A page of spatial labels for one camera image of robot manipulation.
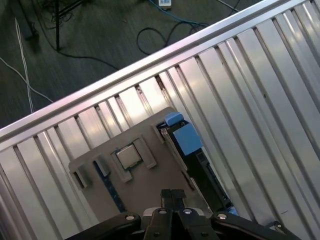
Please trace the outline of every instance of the white cable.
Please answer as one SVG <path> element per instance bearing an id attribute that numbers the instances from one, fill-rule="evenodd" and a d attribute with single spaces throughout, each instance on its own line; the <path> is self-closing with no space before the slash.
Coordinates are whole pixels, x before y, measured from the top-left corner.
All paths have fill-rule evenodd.
<path id="1" fill-rule="evenodd" d="M 21 58 L 22 58 L 22 63 L 23 63 L 23 68 L 24 68 L 24 74 L 25 74 L 25 79 L 26 79 L 26 82 L 27 82 L 26 90 L 27 90 L 27 96 L 28 96 L 28 101 L 29 101 L 29 107 L 30 107 L 31 113 L 33 113 L 34 112 L 34 105 L 32 103 L 32 98 L 31 98 L 28 67 L 27 67 L 27 63 L 26 63 L 26 59 L 25 59 L 25 55 L 24 55 L 24 48 L 23 48 L 22 41 L 21 41 L 21 33 L 20 33 L 20 28 L 19 28 L 19 24 L 18 24 L 17 19 L 15 19 L 15 30 L 16 30 L 16 35 L 18 37 L 18 42 L 19 42 L 20 52 L 21 52 Z"/>
<path id="2" fill-rule="evenodd" d="M 28 84 L 27 80 L 24 78 L 24 76 L 22 76 L 22 74 L 17 70 L 15 69 L 14 67 L 10 66 L 5 60 L 3 60 L 1 57 L 0 57 L 0 60 L 8 67 L 10 68 L 12 71 L 14 71 L 16 74 L 19 75 L 19 77 L 25 82 L 25 84 L 27 84 L 31 91 L 33 91 L 34 93 L 38 94 L 39 96 L 47 99 L 49 102 L 53 103 L 54 101 L 52 101 L 50 98 L 48 98 L 46 95 L 43 95 L 41 92 L 38 92 L 37 90 L 35 90 L 32 86 L 30 86 L 30 84 Z"/>

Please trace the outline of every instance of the blue tab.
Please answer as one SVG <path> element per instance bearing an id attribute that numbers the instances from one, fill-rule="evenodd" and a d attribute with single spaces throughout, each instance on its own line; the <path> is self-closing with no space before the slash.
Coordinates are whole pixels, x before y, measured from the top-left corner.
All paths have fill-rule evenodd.
<path id="1" fill-rule="evenodd" d="M 228 209 L 228 213 L 238 216 L 237 210 L 235 209 L 234 206 Z"/>
<path id="2" fill-rule="evenodd" d="M 164 121 L 169 127 L 175 125 L 183 119 L 184 116 L 182 116 L 180 112 L 170 112 L 167 116 L 164 117 Z"/>
<path id="3" fill-rule="evenodd" d="M 203 144 L 198 136 L 194 126 L 191 123 L 179 128 L 173 132 L 184 155 L 189 155 L 194 151 L 200 149 Z"/>

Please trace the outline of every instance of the reflective metal surface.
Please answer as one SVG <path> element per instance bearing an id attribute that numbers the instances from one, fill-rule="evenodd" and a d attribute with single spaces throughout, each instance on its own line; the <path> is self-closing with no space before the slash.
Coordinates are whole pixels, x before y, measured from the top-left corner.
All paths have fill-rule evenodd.
<path id="1" fill-rule="evenodd" d="M 242 217 L 320 239 L 319 6 L 262 1 L 1 129 L 6 234 L 96 224 L 69 162 L 172 106 Z"/>

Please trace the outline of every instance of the blue cable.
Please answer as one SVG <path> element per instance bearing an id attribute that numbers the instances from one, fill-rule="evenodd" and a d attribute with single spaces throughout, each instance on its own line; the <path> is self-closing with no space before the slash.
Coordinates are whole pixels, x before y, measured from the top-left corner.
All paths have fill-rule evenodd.
<path id="1" fill-rule="evenodd" d="M 180 18 L 178 16 L 175 16 L 172 13 L 163 10 L 161 7 L 159 7 L 157 4 L 155 4 L 152 0 L 149 0 L 149 2 L 152 3 L 154 6 L 156 6 L 161 12 L 163 12 L 163 13 L 165 13 L 165 14 L 171 16 L 172 18 L 177 19 L 177 20 L 179 20 L 181 22 L 190 23 L 190 24 L 197 24 L 197 25 L 201 24 L 201 23 L 196 22 L 196 21 L 189 21 L 189 20 L 185 20 L 183 18 Z"/>

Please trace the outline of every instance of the white connector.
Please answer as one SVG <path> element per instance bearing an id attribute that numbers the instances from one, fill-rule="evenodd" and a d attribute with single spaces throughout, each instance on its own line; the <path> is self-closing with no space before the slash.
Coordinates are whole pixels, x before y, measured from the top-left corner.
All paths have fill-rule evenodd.
<path id="1" fill-rule="evenodd" d="M 159 7 L 162 9 L 170 9 L 172 5 L 172 0 L 158 0 Z"/>

